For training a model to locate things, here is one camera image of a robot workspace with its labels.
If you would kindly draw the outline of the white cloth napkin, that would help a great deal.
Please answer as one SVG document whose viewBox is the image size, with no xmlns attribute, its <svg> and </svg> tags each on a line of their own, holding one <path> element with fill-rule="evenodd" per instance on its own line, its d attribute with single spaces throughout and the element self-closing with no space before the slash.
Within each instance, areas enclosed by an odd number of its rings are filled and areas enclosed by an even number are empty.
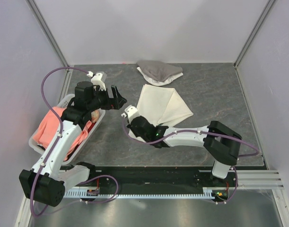
<svg viewBox="0 0 289 227">
<path fill-rule="evenodd" d="M 144 85 L 137 106 L 140 116 L 154 126 L 173 127 L 193 116 L 185 101 L 174 88 Z"/>
</svg>

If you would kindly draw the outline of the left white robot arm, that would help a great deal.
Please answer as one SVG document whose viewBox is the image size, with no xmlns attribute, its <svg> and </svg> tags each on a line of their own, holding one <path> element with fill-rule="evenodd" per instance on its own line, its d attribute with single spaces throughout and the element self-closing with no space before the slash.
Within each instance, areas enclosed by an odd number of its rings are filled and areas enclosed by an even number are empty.
<svg viewBox="0 0 289 227">
<path fill-rule="evenodd" d="M 92 164 L 81 162 L 64 173 L 60 168 L 74 140 L 91 120 L 92 112 L 119 110 L 127 103 L 116 86 L 111 86 L 111 90 L 113 95 L 109 96 L 101 85 L 89 81 L 76 85 L 74 97 L 62 115 L 57 115 L 59 126 L 50 145 L 30 170 L 22 170 L 19 175 L 23 192 L 31 202 L 56 207 L 72 187 L 81 183 L 86 186 L 95 184 L 97 175 L 91 171 Z"/>
</svg>

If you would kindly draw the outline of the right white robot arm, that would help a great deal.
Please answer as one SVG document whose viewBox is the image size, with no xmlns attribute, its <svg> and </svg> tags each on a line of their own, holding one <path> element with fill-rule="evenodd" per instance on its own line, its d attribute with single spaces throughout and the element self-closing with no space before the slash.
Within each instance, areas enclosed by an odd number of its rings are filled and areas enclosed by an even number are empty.
<svg viewBox="0 0 289 227">
<path fill-rule="evenodd" d="M 128 120 L 127 128 L 136 138 L 155 148 L 189 146 L 205 148 L 215 159 L 210 182 L 221 186 L 228 171 L 237 163 L 242 136 L 219 121 L 199 128 L 155 126 L 143 116 Z"/>
</svg>

